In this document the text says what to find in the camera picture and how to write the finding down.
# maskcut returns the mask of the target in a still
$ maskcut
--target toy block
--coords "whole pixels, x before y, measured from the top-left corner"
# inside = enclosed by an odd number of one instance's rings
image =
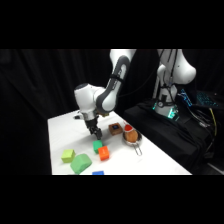
[[[92,165],[91,159],[86,154],[78,155],[71,163],[71,168],[75,174],[80,174]]]
[[[110,153],[109,153],[109,150],[108,150],[107,146],[99,148],[98,151],[99,151],[101,161],[104,161],[104,160],[110,158]]]
[[[93,176],[104,176],[104,172],[103,171],[93,172]]]
[[[75,152],[73,149],[65,150],[61,157],[64,163],[71,163],[74,158],[75,158]]]
[[[119,135],[123,133],[123,128],[120,126],[119,123],[116,123],[116,124],[109,125],[109,131],[113,136]]]
[[[95,141],[93,142],[93,149],[95,151],[96,154],[99,154],[98,149],[103,147],[103,143],[101,140]]]

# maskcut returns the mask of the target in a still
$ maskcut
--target small object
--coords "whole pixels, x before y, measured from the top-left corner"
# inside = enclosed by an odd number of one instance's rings
[[[93,176],[104,176],[104,172],[103,171],[93,172]]]
[[[109,130],[113,136],[123,133],[123,128],[120,126],[119,123],[109,125]]]
[[[72,161],[71,168],[75,174],[79,175],[91,165],[91,159],[86,154],[81,154],[76,156]]]
[[[128,142],[135,143],[138,140],[138,133],[131,125],[126,125],[124,130]]]
[[[142,141],[142,135],[141,135],[141,133],[138,132],[138,131],[137,131],[137,133],[138,133],[138,139],[137,139],[137,141],[136,141],[135,143],[128,142],[128,141],[126,140],[125,133],[123,133],[123,139],[124,139],[124,142],[125,142],[128,146],[131,146],[131,147],[134,147],[134,148],[135,148],[135,151],[136,151],[136,153],[137,153],[138,156],[142,156],[142,151],[141,151],[141,148],[140,148],[140,146],[139,146],[140,143],[141,143],[141,141]]]
[[[99,148],[98,151],[99,151],[99,155],[100,155],[100,160],[101,161],[104,161],[104,160],[110,158],[110,152],[109,152],[107,146]]]
[[[64,163],[71,163],[74,158],[75,158],[75,152],[73,149],[65,150],[61,157]]]
[[[101,140],[95,141],[93,142],[93,149],[95,151],[96,154],[99,154],[98,149],[103,147],[103,143]]]

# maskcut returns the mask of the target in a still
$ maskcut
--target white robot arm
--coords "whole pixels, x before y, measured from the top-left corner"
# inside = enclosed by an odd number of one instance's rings
[[[174,103],[177,89],[174,84],[186,85],[192,82],[196,76],[196,69],[187,62],[182,49],[158,49],[158,53],[162,54],[162,65],[157,72],[158,81],[154,97],[157,95],[159,83],[160,94],[154,109],[156,113],[173,119],[177,112]]]
[[[110,58],[113,72],[106,89],[89,84],[82,84],[75,89],[76,102],[80,108],[81,117],[85,120],[91,134],[101,139],[101,130],[97,127],[97,113],[107,114],[114,111],[117,106],[118,96],[126,79],[130,63],[136,49],[112,49]]]

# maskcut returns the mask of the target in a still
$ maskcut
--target black background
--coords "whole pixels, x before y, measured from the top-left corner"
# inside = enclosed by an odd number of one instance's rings
[[[0,50],[0,162],[3,174],[51,174],[47,119],[77,110],[74,89],[106,87],[109,49]],[[184,49],[199,90],[224,95],[224,50]],[[139,49],[122,94],[138,88],[159,65],[155,49]],[[139,92],[121,98],[123,112],[152,97],[156,73]]]

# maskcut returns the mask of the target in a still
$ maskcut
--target table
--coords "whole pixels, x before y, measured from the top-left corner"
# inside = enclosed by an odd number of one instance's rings
[[[66,149],[74,149],[76,155],[85,153],[92,160],[93,164],[81,175],[92,175],[95,171],[104,171],[105,175],[191,175],[144,136],[140,145],[141,157],[137,156],[134,148],[124,143],[122,134],[112,136],[108,130],[110,124],[119,122],[124,127],[123,119],[114,112],[106,118],[99,118],[102,142],[110,151],[110,159],[100,161],[92,146],[96,137],[90,135],[83,120],[73,119],[75,113],[48,120],[53,175],[74,174],[70,164],[61,161]]]

